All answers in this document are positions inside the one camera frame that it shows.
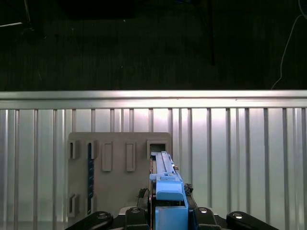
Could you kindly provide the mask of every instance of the screw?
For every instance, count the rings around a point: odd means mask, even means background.
[[[137,207],[132,208],[131,210],[132,213],[138,213],[140,210]]]
[[[242,219],[243,218],[243,216],[241,214],[239,214],[239,213],[234,213],[233,216],[235,218],[237,218],[237,219]]]
[[[101,213],[98,216],[98,219],[105,219],[106,218],[106,214],[105,213]]]
[[[199,211],[200,211],[201,213],[207,213],[207,212],[208,212],[207,209],[205,209],[205,208],[203,208],[203,207],[201,207],[201,208],[199,209]]]

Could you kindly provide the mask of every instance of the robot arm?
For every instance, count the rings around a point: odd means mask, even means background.
[[[139,198],[146,190],[140,190]],[[244,212],[229,213],[224,219],[210,208],[197,207],[192,191],[167,152],[152,152],[145,207],[123,208],[116,218],[95,212],[67,230],[277,230]]]

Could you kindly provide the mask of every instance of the rectangular slot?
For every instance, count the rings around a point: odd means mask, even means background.
[[[150,148],[150,152],[166,151],[165,144],[151,144],[149,148]]]
[[[169,151],[168,141],[165,140],[147,140],[147,159],[150,159],[152,152],[162,152],[166,151],[169,154],[172,154]]]
[[[92,158],[93,155],[93,146],[92,143],[87,144],[87,214],[91,214],[92,212],[92,198],[94,196],[94,160]]]
[[[136,163],[136,143],[127,142],[126,143],[126,171],[133,172],[135,171]]]
[[[112,170],[112,142],[102,144],[102,171],[110,172]]]
[[[73,143],[70,144],[70,159],[73,159]]]
[[[79,143],[78,140],[72,140],[68,143],[68,158],[77,159],[79,157]]]
[[[69,213],[72,213],[72,199],[74,198],[75,194],[73,194],[69,199]]]
[[[89,147],[89,145],[91,145],[91,154],[88,155],[91,159],[95,159],[97,157],[97,152],[98,152],[98,141],[94,140],[94,141],[87,141],[86,142],[87,148]]]
[[[76,217],[79,213],[79,195],[72,194],[69,198],[68,217]]]

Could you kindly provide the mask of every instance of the gray panel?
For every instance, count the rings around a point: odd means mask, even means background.
[[[122,132],[130,131],[130,109],[122,110]]]
[[[135,109],[134,132],[148,132],[149,125],[149,109]]]
[[[281,229],[284,213],[283,109],[268,109],[270,223]]]
[[[15,110],[9,110],[9,130],[8,130],[8,148],[9,148],[9,154],[8,154],[8,167],[7,167],[7,176],[8,181],[11,181],[12,183],[7,184],[7,222],[12,223],[14,221],[14,209],[17,208],[15,206],[17,202],[15,202],[15,197],[17,197],[16,193],[17,188],[15,188],[15,185],[17,185],[17,173],[18,169],[15,168],[15,154],[17,151],[16,146],[18,145],[16,143],[16,119],[18,118],[18,112]]]
[[[75,112],[76,132],[91,132],[91,110],[77,109]]]
[[[180,175],[185,183],[192,183],[192,153],[191,153],[191,110],[180,109]]]
[[[8,110],[0,110],[0,226],[5,228],[7,216]]]
[[[121,132],[122,129],[122,117],[121,109],[114,110],[114,132]]]
[[[95,132],[110,132],[110,110],[96,109]]]
[[[239,152],[239,129],[238,129],[238,109],[229,110],[229,131],[230,137],[230,153],[229,161],[230,168],[228,168],[228,180],[229,184],[229,193],[231,197],[228,197],[229,210],[240,210],[239,201],[242,199],[240,197],[240,152]]]
[[[95,204],[98,210],[104,209],[115,216],[122,207],[136,205],[140,188],[148,188],[148,140],[152,143],[160,143],[158,140],[168,143],[169,152],[172,152],[171,136],[168,133],[71,133],[68,143],[79,142],[80,156],[68,161],[67,203],[71,204],[68,210],[69,225],[87,215],[86,143],[89,140],[95,140],[101,145],[94,159]]]
[[[212,127],[212,207],[222,217],[227,214],[227,134],[226,110],[211,110]]]
[[[19,113],[18,148],[18,220],[28,221],[34,218],[34,110]]]
[[[168,109],[154,109],[153,119],[154,132],[168,132]]]
[[[214,198],[213,190],[216,190],[214,188],[217,186],[216,182],[220,180],[220,175],[211,174],[211,169],[213,172],[217,171],[215,164],[219,163],[225,165],[223,168],[227,172],[226,176],[222,172],[222,180],[225,181],[222,185],[225,188],[225,192],[223,191],[225,196],[222,199],[226,205],[215,208],[216,212],[224,214],[229,209],[231,211],[239,209],[270,221],[281,230],[303,230],[306,225],[304,216],[307,209],[304,203],[304,194],[307,190],[304,162],[306,157],[303,154],[307,147],[306,128],[302,126],[306,125],[306,107],[306,91],[0,92],[1,109],[20,109],[8,110],[7,121],[3,120],[4,110],[1,111],[0,132],[1,135],[3,133],[6,135],[8,149],[5,153],[7,163],[4,171],[7,174],[4,176],[6,177],[4,182],[12,183],[6,183],[2,189],[2,193],[6,191],[7,199],[4,199],[4,195],[0,192],[0,203],[4,204],[0,219],[6,221],[5,229],[12,229],[14,220],[17,227],[18,222],[25,217],[28,217],[29,221],[26,227],[37,226],[41,229],[43,226],[50,229],[51,225],[42,220],[43,217],[49,217],[52,211],[52,228],[64,228],[67,221],[65,153],[68,134],[72,130],[166,131],[172,135],[175,163],[190,178],[188,180],[193,182],[194,187],[198,188],[194,190],[194,196],[199,204],[210,206],[211,202],[213,204],[219,202]],[[225,110],[223,125],[213,116],[214,114],[211,114],[216,108]],[[283,108],[286,109],[281,115],[280,111]],[[38,109],[36,125],[34,109]],[[190,109],[190,115],[188,113],[187,117],[185,112]],[[52,139],[50,123],[49,125],[40,123],[40,118],[41,121],[49,121],[51,111],[54,118]],[[33,122],[24,124],[29,113],[33,113],[33,116],[30,115]],[[198,115],[202,113],[206,113],[207,116]],[[7,132],[3,131],[3,123],[4,126],[7,123]],[[25,145],[24,133],[26,139],[31,139],[31,144],[25,149],[20,146],[20,144]],[[219,133],[222,134],[221,139],[225,140],[225,142],[220,141],[221,146],[217,145]],[[40,148],[46,149],[44,155],[40,154]],[[222,149],[222,153],[214,154],[218,149]],[[26,159],[30,164],[28,168],[25,168],[22,161],[25,151],[32,152],[32,158]],[[49,161],[51,151],[53,160]],[[207,167],[200,167],[206,162]],[[48,196],[42,193],[45,184],[41,176],[47,177],[47,174],[39,175],[42,165],[47,171],[52,169],[52,183],[48,184],[49,187],[52,185],[52,191],[49,191]],[[20,170],[23,172],[28,170],[29,174],[26,175]],[[19,195],[28,188],[33,193],[28,201],[22,203]],[[50,199],[51,193],[52,209],[48,208],[46,213],[40,213],[44,208],[43,199],[45,200],[45,197]],[[20,215],[19,212],[26,203],[31,204],[30,211],[26,216]],[[37,225],[32,223],[33,219],[35,220],[34,212],[40,221]]]
[[[238,165],[238,173],[239,173],[239,198],[238,198],[238,210],[243,212],[250,212],[250,208],[248,210],[248,204],[250,207],[250,189],[248,188],[248,169],[247,162],[249,160],[249,153],[247,151],[247,146],[249,146],[249,142],[247,143],[247,137],[249,137],[249,133],[247,131],[247,127],[249,125],[247,119],[247,110],[238,109],[237,111],[237,132],[238,134],[238,153],[239,153],[239,165]]]
[[[172,110],[173,124],[172,124],[172,134],[173,134],[173,161],[177,166],[179,166],[179,171],[181,173],[181,130],[179,122],[181,120],[179,116],[179,109]]]
[[[250,109],[250,214],[266,221],[264,110]]]
[[[53,220],[53,110],[38,111],[37,219]]]
[[[295,156],[294,156],[294,146],[295,146],[295,109],[286,109],[287,116],[287,166],[288,166],[288,186],[286,186],[286,191],[288,194],[287,203],[289,204],[289,226],[287,230],[298,229],[298,215],[296,211],[296,187],[295,187]]]
[[[302,109],[294,109],[294,180],[295,180],[295,201],[296,218],[298,229],[304,229],[304,178],[303,178],[303,136],[302,136]]]
[[[208,177],[207,109],[192,109],[192,184],[198,206],[208,207],[211,185]]]

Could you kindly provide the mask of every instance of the slot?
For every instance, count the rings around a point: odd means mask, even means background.
[[[73,194],[70,198],[69,198],[69,213],[72,213],[72,200],[74,198],[75,194]]]
[[[68,200],[68,217],[76,217],[80,207],[79,195],[72,194]]]
[[[87,180],[87,214],[92,212],[92,198],[94,196],[94,160],[92,158],[92,143],[87,144],[88,180]]]
[[[73,159],[73,143],[70,143],[70,159]]]
[[[150,152],[166,151],[165,144],[151,144],[149,148],[150,148]]]

